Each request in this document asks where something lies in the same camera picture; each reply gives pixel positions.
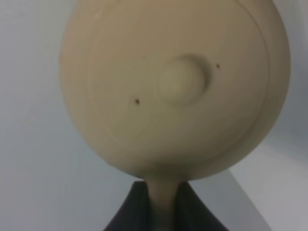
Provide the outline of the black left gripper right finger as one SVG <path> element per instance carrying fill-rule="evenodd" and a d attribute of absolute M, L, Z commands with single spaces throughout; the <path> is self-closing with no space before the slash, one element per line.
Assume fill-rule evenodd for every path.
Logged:
<path fill-rule="evenodd" d="M 191 185 L 182 183 L 176 195 L 176 231 L 227 231 L 228 229 L 205 206 Z"/>

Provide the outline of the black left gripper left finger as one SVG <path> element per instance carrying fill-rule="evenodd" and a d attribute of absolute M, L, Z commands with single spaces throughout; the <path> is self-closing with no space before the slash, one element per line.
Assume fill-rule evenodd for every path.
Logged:
<path fill-rule="evenodd" d="M 150 215 L 147 185 L 136 181 L 104 231 L 149 231 Z"/>

